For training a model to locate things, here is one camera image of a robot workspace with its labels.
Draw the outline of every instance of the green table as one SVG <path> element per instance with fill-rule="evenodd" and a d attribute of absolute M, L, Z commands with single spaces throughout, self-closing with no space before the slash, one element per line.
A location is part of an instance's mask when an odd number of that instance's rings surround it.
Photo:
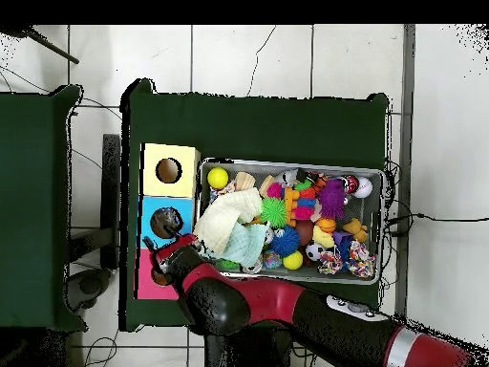
<path fill-rule="evenodd" d="M 366 100 L 165 95 L 156 94 L 151 80 L 136 80 L 121 100 L 122 159 L 129 164 L 123 163 L 121 172 L 122 207 L 128 210 L 120 213 L 121 222 L 127 222 L 120 230 L 120 328 L 188 324 L 176 301 L 133 298 L 141 143 L 193 146 L 203 158 L 383 169 L 387 106 L 383 94 Z M 378 283 L 306 285 L 378 306 Z"/>

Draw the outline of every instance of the orange ball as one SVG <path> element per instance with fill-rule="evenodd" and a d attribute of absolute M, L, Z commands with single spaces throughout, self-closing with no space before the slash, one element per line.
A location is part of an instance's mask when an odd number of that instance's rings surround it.
<path fill-rule="evenodd" d="M 316 225 L 321 228 L 323 232 L 333 233 L 336 229 L 336 221 L 332 218 L 320 218 L 316 221 Z"/>

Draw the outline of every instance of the green mat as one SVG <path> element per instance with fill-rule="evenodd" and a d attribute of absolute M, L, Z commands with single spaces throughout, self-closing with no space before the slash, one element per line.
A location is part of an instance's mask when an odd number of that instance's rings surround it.
<path fill-rule="evenodd" d="M 129 167 L 122 167 L 122 181 L 129 176 L 128 195 L 124 184 L 121 188 L 122 204 L 129 199 L 128 212 L 121 212 L 121 221 L 129 219 L 129 248 L 127 277 L 121 276 L 120 327 L 134 330 L 139 324 L 188 323 L 177 302 L 133 298 L 141 143 L 193 146 L 203 158 L 383 169 L 387 106 L 383 94 L 366 100 L 159 95 L 151 80 L 136 80 L 122 96 L 120 108 L 125 113 L 122 158 L 129 159 Z M 125 229 L 120 231 L 122 265 L 126 241 Z M 378 283 L 305 285 L 371 307 L 378 305 Z"/>
<path fill-rule="evenodd" d="M 81 89 L 0 94 L 0 326 L 82 331 L 65 305 L 67 118 Z"/>

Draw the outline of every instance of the white ball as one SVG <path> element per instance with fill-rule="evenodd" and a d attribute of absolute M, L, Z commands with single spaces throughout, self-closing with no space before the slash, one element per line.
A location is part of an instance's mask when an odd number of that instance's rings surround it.
<path fill-rule="evenodd" d="M 365 199 L 366 197 L 369 197 L 373 189 L 371 181 L 367 178 L 358 178 L 358 181 L 358 189 L 355 191 L 353 196 L 355 196 L 357 199 Z"/>
<path fill-rule="evenodd" d="M 318 260 L 321 259 L 321 255 L 326 252 L 326 248 L 323 247 L 322 245 L 320 244 L 316 244 L 315 242 L 313 241 L 310 241 L 307 245 L 306 245 L 306 255 L 308 256 L 308 258 L 310 260 L 312 260 L 313 262 L 317 262 Z"/>

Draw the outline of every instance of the soccer ball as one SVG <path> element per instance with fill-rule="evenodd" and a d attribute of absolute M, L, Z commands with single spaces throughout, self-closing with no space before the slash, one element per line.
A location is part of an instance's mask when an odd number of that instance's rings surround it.
<path fill-rule="evenodd" d="M 326 248 L 320 244 L 317 244 L 313 241 L 310 241 L 306 245 L 306 255 L 308 258 L 314 262 L 317 262 L 321 259 L 321 255 L 326 252 Z"/>

